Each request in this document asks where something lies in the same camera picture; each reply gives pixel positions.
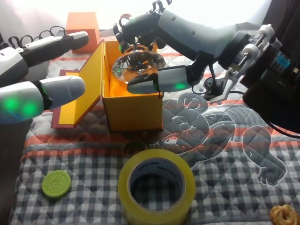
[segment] quilted blanket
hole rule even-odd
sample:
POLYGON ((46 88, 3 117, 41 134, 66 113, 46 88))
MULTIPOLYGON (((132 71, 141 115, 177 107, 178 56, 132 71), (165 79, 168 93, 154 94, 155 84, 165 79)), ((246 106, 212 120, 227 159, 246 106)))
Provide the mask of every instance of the quilted blanket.
MULTIPOLYGON (((168 47, 161 54, 169 66, 191 63, 168 47)), ((48 77, 58 76, 60 69, 80 69, 87 57, 67 53, 50 63, 48 77)), ((162 132, 111 134, 101 103, 74 129, 51 129, 52 115, 34 118, 27 135, 12 225, 126 225, 118 174, 132 155, 152 148, 175 152, 194 173, 196 194, 187 225, 266 225, 273 206, 300 210, 299 142, 268 127, 239 94, 210 105, 191 90, 165 93, 162 132), (43 178, 54 170, 72 179, 70 191, 56 201, 41 189, 43 178)), ((167 209, 180 195, 172 185, 145 177, 133 195, 146 208, 167 209)))

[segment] blue label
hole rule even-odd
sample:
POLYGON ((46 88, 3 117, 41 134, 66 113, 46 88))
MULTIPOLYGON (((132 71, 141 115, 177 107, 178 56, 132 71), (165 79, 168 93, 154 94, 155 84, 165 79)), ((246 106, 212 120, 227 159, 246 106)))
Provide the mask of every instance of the blue label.
POLYGON ((277 62, 284 68, 287 68, 291 64, 290 61, 283 55, 277 56, 277 62))

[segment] orange box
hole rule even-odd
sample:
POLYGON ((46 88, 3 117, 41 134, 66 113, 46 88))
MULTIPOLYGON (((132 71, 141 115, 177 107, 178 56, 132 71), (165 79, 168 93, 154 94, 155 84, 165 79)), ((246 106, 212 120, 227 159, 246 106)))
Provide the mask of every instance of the orange box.
POLYGON ((67 17, 67 34, 86 31, 89 42, 82 48, 72 50, 74 53, 93 53, 100 42, 100 31, 95 12, 69 13, 67 17))
POLYGON ((54 110, 52 128, 75 127, 100 99, 112 132, 163 128, 162 98, 158 93, 109 96, 110 80, 114 76, 111 67, 120 56, 117 41, 102 41, 80 71, 61 70, 60 75, 80 76, 85 81, 86 91, 77 100, 54 110))

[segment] tape core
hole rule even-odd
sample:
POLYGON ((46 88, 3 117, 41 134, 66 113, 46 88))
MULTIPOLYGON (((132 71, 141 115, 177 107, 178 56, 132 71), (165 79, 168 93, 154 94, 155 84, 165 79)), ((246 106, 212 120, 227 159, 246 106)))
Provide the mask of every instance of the tape core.
MULTIPOLYGON (((158 176, 165 177, 169 179, 175 186, 177 186, 180 190, 180 198, 177 200, 175 204, 173 204, 169 209, 172 209, 183 197, 183 194, 185 192, 185 180, 183 177, 183 174, 181 170, 178 168, 178 166, 173 163, 172 161, 160 158, 160 157, 154 157, 147 159, 140 164, 138 164, 130 173, 128 178, 128 190, 130 198, 136 202, 134 197, 131 194, 131 189, 133 187, 133 184, 135 181, 137 181, 140 177, 144 175, 154 174, 158 176)), ((143 206, 141 206, 139 203, 136 202, 141 208, 151 211, 143 206)))

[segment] open box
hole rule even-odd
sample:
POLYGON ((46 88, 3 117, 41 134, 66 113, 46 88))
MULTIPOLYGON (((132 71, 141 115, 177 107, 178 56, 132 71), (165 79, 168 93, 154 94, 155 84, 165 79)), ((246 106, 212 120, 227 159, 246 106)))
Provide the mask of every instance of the open box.
MULTIPOLYGON (((117 41, 102 41, 80 71, 61 70, 60 75, 80 76, 86 90, 77 100, 54 110, 52 128, 74 128, 99 100, 103 101, 112 132, 163 128, 162 98, 158 93, 110 97, 110 81, 115 79, 111 67, 121 55, 117 41)), ((124 83, 120 82, 120 90, 127 92, 124 83)))

